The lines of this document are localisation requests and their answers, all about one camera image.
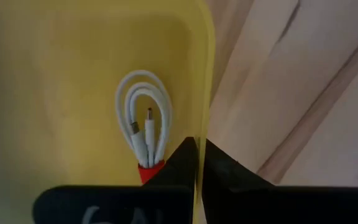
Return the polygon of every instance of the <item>red clip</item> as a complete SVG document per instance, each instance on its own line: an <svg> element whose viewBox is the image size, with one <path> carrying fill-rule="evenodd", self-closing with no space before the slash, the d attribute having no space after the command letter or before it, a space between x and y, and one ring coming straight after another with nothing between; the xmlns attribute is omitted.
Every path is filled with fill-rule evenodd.
<svg viewBox="0 0 358 224"><path fill-rule="evenodd" d="M165 161L161 160L158 164L153 166L153 168L143 168L140 164L137 165L139 170L140 178L142 179L142 183L145 184L149 181L153 176L160 171L160 169L165 165Z"/></svg>

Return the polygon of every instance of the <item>white cable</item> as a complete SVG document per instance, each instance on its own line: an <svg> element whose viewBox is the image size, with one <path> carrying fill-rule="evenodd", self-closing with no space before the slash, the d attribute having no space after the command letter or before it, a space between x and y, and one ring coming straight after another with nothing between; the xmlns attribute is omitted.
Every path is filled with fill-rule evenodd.
<svg viewBox="0 0 358 224"><path fill-rule="evenodd" d="M158 88L147 82L139 82L132 85L124 101L124 114L122 115L121 108L121 95L125 85L134 77L146 76L151 78L155 83L157 83ZM144 139L142 133L137 128L136 121L136 99L140 95L147 95L151 97L158 105L161 114L161 129L160 136L157 143L157 148L154 149L154 122L153 124L148 124L146 120L145 127L149 130L146 130L147 136ZM161 80L154 75L154 73L146 70L136 70L128 73L118 84L116 91L116 114L118 123L120 125L121 131L124 134L124 137L134 151L139 164L145 168L151 168L158 162L163 159L165 146L168 142L170 127L172 123L172 104L171 99L167 90L165 89Z"/></svg>

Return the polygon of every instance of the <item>yellow plastic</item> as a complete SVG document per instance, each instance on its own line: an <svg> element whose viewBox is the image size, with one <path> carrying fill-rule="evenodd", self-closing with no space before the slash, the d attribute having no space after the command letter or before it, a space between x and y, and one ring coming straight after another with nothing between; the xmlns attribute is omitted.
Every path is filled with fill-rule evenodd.
<svg viewBox="0 0 358 224"><path fill-rule="evenodd" d="M140 185L114 112L131 70L171 96L165 157L194 136L201 164L213 55L201 1L0 1L0 223L32 223L32 202L57 185Z"/></svg>

